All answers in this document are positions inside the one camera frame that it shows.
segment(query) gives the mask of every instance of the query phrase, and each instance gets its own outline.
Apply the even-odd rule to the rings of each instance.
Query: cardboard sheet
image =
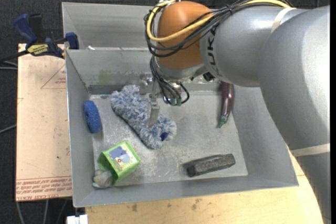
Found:
[[[72,195],[65,61],[18,58],[16,201]]]

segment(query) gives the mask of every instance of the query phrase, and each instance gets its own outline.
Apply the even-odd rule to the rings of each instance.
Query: green box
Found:
[[[113,185],[134,172],[140,158],[128,141],[103,151],[97,160],[102,170],[110,170],[113,175]]]

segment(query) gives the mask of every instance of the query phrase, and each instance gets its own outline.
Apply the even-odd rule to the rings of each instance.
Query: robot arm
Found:
[[[165,99],[181,104],[176,86],[205,73],[260,87],[331,221],[330,7],[295,9],[285,0],[239,0],[219,10],[175,0],[156,7],[145,18],[146,38]],[[154,37],[150,17],[160,10]]]

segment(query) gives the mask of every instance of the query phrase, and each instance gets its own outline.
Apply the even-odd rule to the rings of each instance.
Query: fuzzy sock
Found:
[[[160,114],[157,123],[148,127],[148,100],[140,95],[139,87],[125,86],[111,95],[111,106],[135,130],[142,142],[151,149],[162,147],[176,135],[176,123]]]

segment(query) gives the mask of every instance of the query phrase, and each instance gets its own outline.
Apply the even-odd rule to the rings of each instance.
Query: power cord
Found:
[[[45,206],[44,215],[43,215],[43,224],[46,224],[46,222],[47,222],[48,207],[49,207],[49,200],[46,200],[46,206]],[[17,208],[17,212],[19,214],[21,224],[25,224],[25,220],[24,220],[22,212],[21,212],[20,204],[18,202],[16,203],[16,208]]]

